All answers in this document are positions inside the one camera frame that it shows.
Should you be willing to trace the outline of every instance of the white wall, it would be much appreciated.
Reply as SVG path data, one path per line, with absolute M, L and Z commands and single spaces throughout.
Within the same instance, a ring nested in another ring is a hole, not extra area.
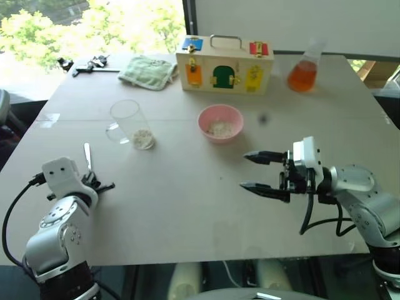
M 196 0 L 199 35 L 271 41 L 302 51 L 326 37 L 326 52 L 400 57 L 400 0 Z

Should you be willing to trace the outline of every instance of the clear plastic cup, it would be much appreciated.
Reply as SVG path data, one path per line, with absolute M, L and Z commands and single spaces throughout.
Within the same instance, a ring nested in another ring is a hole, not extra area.
M 127 99 L 111 106 L 110 115 L 115 123 L 106 129 L 108 138 L 119 144 L 132 142 L 136 149 L 146 150 L 153 147 L 155 138 L 144 117 L 139 104 Z

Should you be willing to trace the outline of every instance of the floor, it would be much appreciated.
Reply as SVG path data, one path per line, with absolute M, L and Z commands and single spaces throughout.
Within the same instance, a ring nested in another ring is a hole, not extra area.
M 97 272 L 96 279 L 121 294 L 124 282 L 123 267 L 96 267 L 94 271 Z M 0 295 L 4 300 L 40 300 L 38 287 L 14 266 L 0 266 Z M 113 300 L 113 298 L 103 292 L 102 300 Z
M 320 272 L 310 271 L 308 259 L 284 259 L 282 264 L 290 279 L 294 291 L 306 294 L 325 294 L 330 300 L 380 300 L 376 291 L 376 280 L 369 256 L 365 254 L 351 256 L 325 256 L 315 261 L 321 267 Z M 242 286 L 243 261 L 229 261 L 232 277 Z M 93 268 L 95 278 L 107 284 L 118 294 L 122 294 L 126 269 L 122 266 Z M 136 288 L 131 299 L 123 300 L 166 300 L 169 282 L 174 264 L 150 264 L 140 266 L 137 273 Z M 221 261 L 204 264 L 203 274 L 207 274 L 202 291 L 233 288 Z M 312 276 L 319 278 L 318 285 Z M 38 288 L 17 267 L 0 266 L 1 299 L 40 300 Z M 103 300 L 113 300 L 102 292 Z

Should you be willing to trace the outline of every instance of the metal spoon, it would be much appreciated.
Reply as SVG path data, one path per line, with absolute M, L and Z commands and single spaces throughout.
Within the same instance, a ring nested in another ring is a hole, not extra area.
M 91 159 L 91 155 L 90 155 L 90 145 L 88 142 L 85 142 L 83 144 L 83 149 L 85 151 L 85 158 L 86 158 L 86 162 L 87 162 L 87 168 L 89 169 L 89 171 L 92 171 L 92 159 Z

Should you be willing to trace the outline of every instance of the orange liquid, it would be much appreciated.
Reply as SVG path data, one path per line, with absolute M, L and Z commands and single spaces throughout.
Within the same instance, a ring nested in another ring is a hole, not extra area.
M 296 92 L 313 88 L 317 76 L 317 65 L 311 61 L 299 61 L 287 77 L 287 85 Z

